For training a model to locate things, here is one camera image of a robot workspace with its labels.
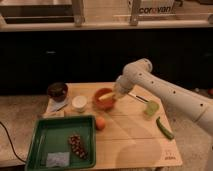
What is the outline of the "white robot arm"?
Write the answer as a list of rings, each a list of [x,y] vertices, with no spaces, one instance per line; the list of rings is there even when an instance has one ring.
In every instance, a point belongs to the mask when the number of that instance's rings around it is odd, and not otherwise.
[[[135,85],[145,88],[182,110],[213,137],[213,100],[154,76],[152,69],[151,61],[146,58],[125,65],[115,81],[116,96],[128,94]]]

